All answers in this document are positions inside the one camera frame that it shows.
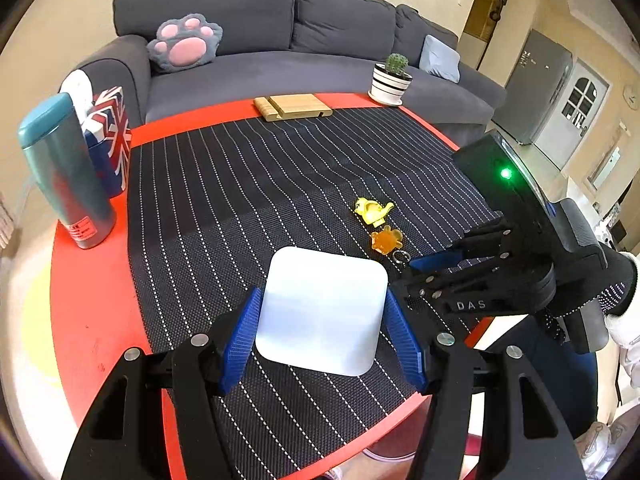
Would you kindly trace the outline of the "orange translucent keychain charm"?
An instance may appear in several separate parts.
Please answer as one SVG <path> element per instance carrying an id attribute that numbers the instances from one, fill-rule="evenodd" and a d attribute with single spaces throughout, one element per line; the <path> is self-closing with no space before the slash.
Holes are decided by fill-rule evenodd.
<path id="1" fill-rule="evenodd" d="M 392 229 L 390 226 L 383 226 L 379 231 L 370 234 L 371 248 L 381 255 L 388 256 L 395 250 L 402 248 L 404 234 L 401 230 Z"/>

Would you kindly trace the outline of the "yellow toy figure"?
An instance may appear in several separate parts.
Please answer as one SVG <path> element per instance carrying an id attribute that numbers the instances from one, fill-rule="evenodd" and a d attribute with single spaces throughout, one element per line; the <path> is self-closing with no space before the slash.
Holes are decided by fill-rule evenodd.
<path id="1" fill-rule="evenodd" d="M 376 200 L 358 197 L 355 203 L 354 213 L 368 226 L 377 228 L 385 223 L 386 216 L 394 207 L 395 205 L 393 203 L 383 205 Z"/>

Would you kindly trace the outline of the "white square box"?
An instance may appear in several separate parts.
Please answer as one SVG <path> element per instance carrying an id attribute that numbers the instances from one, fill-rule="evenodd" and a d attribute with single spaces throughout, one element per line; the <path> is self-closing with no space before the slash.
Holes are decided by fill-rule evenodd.
<path id="1" fill-rule="evenodd" d="M 388 276 L 381 263 L 283 247 L 271 258 L 255 344 L 265 359 L 348 377 L 370 370 Z"/>

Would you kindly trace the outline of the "red coffee table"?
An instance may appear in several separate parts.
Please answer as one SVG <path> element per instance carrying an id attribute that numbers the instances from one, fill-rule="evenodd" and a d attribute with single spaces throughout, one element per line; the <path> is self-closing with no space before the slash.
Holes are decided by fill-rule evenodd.
<path id="1" fill-rule="evenodd" d="M 334 109 L 377 107 L 356 94 L 330 94 Z M 434 133 L 453 151 L 456 142 L 404 108 L 396 108 Z M 194 129 L 242 119 L 263 120 L 250 101 L 238 101 L 192 110 L 135 128 L 130 166 L 135 148 Z M 84 418 L 94 397 L 122 352 L 138 347 L 154 351 L 146 334 L 128 252 L 128 188 L 114 199 L 116 223 L 104 242 L 80 249 L 64 229 L 55 233 L 51 266 L 51 321 L 58 370 L 70 410 Z M 289 474 L 283 479 L 307 479 L 346 462 L 364 448 L 393 431 L 423 401 L 414 390 L 410 398 L 360 437 Z"/>

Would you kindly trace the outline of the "dark pinstriped table mat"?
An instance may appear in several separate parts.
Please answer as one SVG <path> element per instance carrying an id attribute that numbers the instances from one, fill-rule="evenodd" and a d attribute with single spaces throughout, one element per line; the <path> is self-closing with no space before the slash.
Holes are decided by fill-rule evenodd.
<path id="1" fill-rule="evenodd" d="M 151 347 L 178 347 L 241 307 L 285 246 L 364 258 L 358 198 L 390 205 L 410 254 L 439 252 L 494 218 L 450 147 L 396 108 L 207 126 L 132 152 L 128 252 Z M 412 395 L 390 338 L 359 377 L 253 354 L 215 401 L 243 479 L 294 474 L 360 437 Z"/>

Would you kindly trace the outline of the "white door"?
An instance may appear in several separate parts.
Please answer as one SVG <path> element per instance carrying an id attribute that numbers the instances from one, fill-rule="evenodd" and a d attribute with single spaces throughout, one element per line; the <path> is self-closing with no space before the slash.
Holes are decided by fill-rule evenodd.
<path id="1" fill-rule="evenodd" d="M 534 142 L 556 168 L 563 169 L 579 148 L 607 94 L 608 83 L 577 60 Z"/>

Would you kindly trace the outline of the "grey refrigerator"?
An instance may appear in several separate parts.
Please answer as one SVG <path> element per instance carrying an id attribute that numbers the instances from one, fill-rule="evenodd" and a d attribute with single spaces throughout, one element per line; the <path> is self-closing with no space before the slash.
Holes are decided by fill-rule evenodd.
<path id="1" fill-rule="evenodd" d="M 506 84 L 495 123 L 518 144 L 532 144 L 573 65 L 567 48 L 532 29 Z"/>

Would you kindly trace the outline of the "potted cactus striped pot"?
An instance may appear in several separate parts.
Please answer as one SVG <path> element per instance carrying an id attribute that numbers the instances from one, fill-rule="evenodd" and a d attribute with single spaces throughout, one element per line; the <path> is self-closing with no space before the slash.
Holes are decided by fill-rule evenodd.
<path id="1" fill-rule="evenodd" d="M 407 72 L 408 58 L 399 53 L 391 53 L 384 62 L 373 67 L 368 96 L 378 104 L 401 106 L 402 97 L 412 83 Z"/>

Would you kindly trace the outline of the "light blue cushion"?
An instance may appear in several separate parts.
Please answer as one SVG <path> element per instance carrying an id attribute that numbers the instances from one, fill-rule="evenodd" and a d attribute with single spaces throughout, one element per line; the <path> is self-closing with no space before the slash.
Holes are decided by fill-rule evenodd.
<path id="1" fill-rule="evenodd" d="M 425 73 L 436 76 L 454 84 L 460 81 L 460 55 L 435 36 L 424 38 L 419 60 L 419 68 Z"/>

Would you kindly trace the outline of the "wooden phone stand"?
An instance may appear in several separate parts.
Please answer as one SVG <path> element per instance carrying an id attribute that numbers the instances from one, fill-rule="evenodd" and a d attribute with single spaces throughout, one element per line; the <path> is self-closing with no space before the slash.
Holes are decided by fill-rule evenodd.
<path id="1" fill-rule="evenodd" d="M 258 96 L 253 104 L 266 122 L 329 117 L 333 114 L 331 107 L 311 93 Z"/>

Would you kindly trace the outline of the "union jack tissue box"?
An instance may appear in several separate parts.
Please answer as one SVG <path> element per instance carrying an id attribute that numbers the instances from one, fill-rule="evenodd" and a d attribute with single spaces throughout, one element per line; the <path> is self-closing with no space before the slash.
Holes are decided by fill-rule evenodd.
<path id="1" fill-rule="evenodd" d="M 122 87 L 104 90 L 96 97 L 81 129 L 106 195 L 119 196 L 128 185 L 131 141 Z"/>

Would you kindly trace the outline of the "grey fabric sofa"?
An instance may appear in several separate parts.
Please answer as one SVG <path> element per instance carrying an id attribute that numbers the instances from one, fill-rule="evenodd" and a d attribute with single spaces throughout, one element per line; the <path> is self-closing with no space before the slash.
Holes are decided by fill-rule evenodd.
<path id="1" fill-rule="evenodd" d="M 80 64 L 94 91 L 124 90 L 136 127 L 189 110 L 266 94 L 366 93 L 373 67 L 408 58 L 402 104 L 461 145 L 478 139 L 506 89 L 467 65 L 457 84 L 419 68 L 427 35 L 457 35 L 405 4 L 384 0 L 113 0 L 115 38 Z M 208 64 L 162 73 L 146 46 L 158 26 L 203 14 L 224 36 Z"/>

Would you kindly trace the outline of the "teal thermos bottle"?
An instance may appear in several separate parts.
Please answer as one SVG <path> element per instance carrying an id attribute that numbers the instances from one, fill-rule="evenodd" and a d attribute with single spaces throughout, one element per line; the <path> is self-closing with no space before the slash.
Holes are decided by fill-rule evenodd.
<path id="1" fill-rule="evenodd" d="M 111 233 L 116 214 L 96 175 L 72 99 L 57 93 L 38 104 L 17 131 L 36 185 L 81 249 Z"/>

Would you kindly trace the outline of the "cat paw cushion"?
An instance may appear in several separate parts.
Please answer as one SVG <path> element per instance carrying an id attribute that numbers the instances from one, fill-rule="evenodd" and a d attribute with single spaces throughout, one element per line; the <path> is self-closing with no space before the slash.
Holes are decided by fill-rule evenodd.
<path id="1" fill-rule="evenodd" d="M 209 23 L 203 14 L 190 13 L 160 24 L 146 50 L 162 73 L 181 72 L 213 62 L 223 36 L 217 23 Z"/>

